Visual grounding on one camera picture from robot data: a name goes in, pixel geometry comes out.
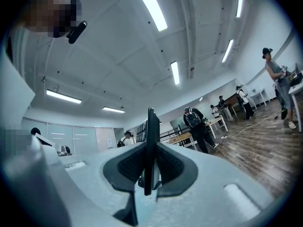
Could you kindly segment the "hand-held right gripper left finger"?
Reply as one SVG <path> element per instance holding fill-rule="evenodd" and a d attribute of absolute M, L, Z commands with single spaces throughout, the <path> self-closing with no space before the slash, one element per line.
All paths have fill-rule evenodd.
<path fill-rule="evenodd" d="M 136 227 L 135 184 L 145 144 L 60 157 L 62 199 L 71 227 Z"/>

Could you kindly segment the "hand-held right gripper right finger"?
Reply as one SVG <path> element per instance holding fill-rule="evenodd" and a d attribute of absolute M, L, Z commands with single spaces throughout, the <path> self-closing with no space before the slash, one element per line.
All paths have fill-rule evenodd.
<path fill-rule="evenodd" d="M 158 144 L 162 186 L 140 227 L 256 227 L 273 196 L 228 161 L 187 148 Z"/>

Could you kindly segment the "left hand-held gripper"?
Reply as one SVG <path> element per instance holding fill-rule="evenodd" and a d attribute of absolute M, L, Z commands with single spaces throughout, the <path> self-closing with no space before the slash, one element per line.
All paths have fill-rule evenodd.
<path fill-rule="evenodd" d="M 59 145 L 59 144 L 57 144 L 55 142 L 52 142 L 52 141 L 48 140 L 47 138 L 41 136 L 38 133 L 36 133 L 35 136 L 39 139 L 39 141 L 41 142 L 42 145 L 53 147 L 60 157 L 69 156 L 70 155 L 70 153 L 68 153 L 66 151 L 66 147 L 65 146 L 61 146 L 61 145 Z"/>

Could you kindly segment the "black calculator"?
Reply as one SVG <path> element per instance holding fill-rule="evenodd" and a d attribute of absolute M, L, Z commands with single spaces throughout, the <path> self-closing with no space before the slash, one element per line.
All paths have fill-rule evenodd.
<path fill-rule="evenodd" d="M 153 108 L 148 109 L 146 128 L 146 152 L 145 152 L 145 184 L 144 195 L 149 196 L 160 178 L 160 171 L 156 164 L 157 143 L 160 141 L 160 120 Z"/>

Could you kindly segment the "glass partition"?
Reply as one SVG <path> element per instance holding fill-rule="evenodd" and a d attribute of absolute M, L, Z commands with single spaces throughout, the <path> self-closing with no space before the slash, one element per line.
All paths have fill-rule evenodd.
<path fill-rule="evenodd" d="M 38 128 L 41 135 L 61 146 L 69 147 L 72 155 L 103 152 L 107 149 L 106 139 L 111 139 L 113 148 L 124 135 L 122 128 L 81 127 L 43 122 L 23 118 L 21 128 L 31 131 Z"/>

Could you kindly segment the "light blue floral tablecloth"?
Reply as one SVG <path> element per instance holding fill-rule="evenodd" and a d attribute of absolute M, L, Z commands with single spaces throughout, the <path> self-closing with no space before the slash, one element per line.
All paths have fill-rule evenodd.
<path fill-rule="evenodd" d="M 137 202 L 137 217 L 138 222 L 143 223 L 147 221 L 157 206 L 157 192 L 152 192 L 151 195 L 143 195 Z"/>

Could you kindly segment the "wooden table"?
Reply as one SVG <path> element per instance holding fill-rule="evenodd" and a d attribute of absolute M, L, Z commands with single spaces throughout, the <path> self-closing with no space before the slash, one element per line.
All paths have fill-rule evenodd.
<path fill-rule="evenodd" d="M 168 144 L 179 145 L 182 147 L 188 147 L 187 145 L 191 145 L 194 148 L 194 150 L 197 151 L 195 141 L 190 132 L 186 132 L 169 139 Z"/>

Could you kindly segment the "black railing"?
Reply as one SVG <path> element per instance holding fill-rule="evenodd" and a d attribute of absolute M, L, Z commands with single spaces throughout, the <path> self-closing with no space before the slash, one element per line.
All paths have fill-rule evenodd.
<path fill-rule="evenodd" d="M 174 137 L 177 137 L 183 133 L 187 133 L 190 132 L 190 128 L 189 127 L 185 127 L 183 129 L 177 127 L 177 128 L 173 128 L 172 130 L 169 130 L 167 132 L 161 133 L 160 134 L 160 142 L 162 141 L 168 141 Z"/>

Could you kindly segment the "white work table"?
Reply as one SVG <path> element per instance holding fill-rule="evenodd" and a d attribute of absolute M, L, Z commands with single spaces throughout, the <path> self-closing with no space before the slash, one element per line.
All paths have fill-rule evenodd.
<path fill-rule="evenodd" d="M 207 121 L 205 123 L 206 126 L 208 126 L 210 128 L 210 131 L 212 133 L 212 136 L 214 139 L 217 139 L 217 133 L 219 132 L 219 122 L 222 122 L 223 124 L 223 127 L 225 128 L 225 131 L 228 132 L 228 128 L 227 128 L 227 125 L 225 123 L 225 120 L 222 116 L 218 117 L 218 118 L 214 118 L 214 119 L 211 119 L 210 121 Z"/>

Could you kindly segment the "brown wooden cabinet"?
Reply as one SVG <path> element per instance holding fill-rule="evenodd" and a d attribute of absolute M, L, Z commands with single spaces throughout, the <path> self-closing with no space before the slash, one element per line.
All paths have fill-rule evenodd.
<path fill-rule="evenodd" d="M 224 101 L 228 105 L 228 108 L 233 116 L 237 117 L 243 114 L 236 94 L 233 94 L 231 97 L 225 99 Z"/>

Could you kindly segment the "person's dark jacket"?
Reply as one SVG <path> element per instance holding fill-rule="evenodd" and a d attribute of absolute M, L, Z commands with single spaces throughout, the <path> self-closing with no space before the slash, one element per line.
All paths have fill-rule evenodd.
<path fill-rule="evenodd" d="M 6 48 L 6 54 L 9 58 L 9 60 L 11 61 L 11 63 L 13 63 L 12 43 L 11 43 L 10 36 L 7 37 L 5 48 Z"/>

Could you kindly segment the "long white desk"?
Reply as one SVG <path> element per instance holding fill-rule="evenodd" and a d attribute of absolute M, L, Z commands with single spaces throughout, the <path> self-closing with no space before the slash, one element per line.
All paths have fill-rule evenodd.
<path fill-rule="evenodd" d="M 267 106 L 268 99 L 266 98 L 265 89 L 261 88 L 258 91 L 252 91 L 249 94 L 249 98 L 250 98 L 250 100 L 252 102 L 253 107 L 255 109 L 257 109 L 257 104 L 255 103 L 254 98 L 257 98 L 258 96 L 261 97 L 261 102 L 259 103 L 259 105 L 263 104 L 264 106 Z"/>

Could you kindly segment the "black box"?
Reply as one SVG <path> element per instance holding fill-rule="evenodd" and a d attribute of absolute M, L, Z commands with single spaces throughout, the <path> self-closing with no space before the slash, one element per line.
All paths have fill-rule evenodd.
<path fill-rule="evenodd" d="M 303 74 L 302 74 L 302 72 L 300 72 L 293 78 L 293 80 L 290 83 L 290 87 L 294 87 L 294 86 L 300 84 L 302 82 L 302 80 L 303 80 Z"/>

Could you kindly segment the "black wall frames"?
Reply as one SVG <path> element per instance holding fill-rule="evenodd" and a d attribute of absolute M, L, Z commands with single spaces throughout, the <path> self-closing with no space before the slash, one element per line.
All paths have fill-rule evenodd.
<path fill-rule="evenodd" d="M 147 134 L 147 120 L 140 124 L 137 128 L 136 142 L 144 142 Z"/>

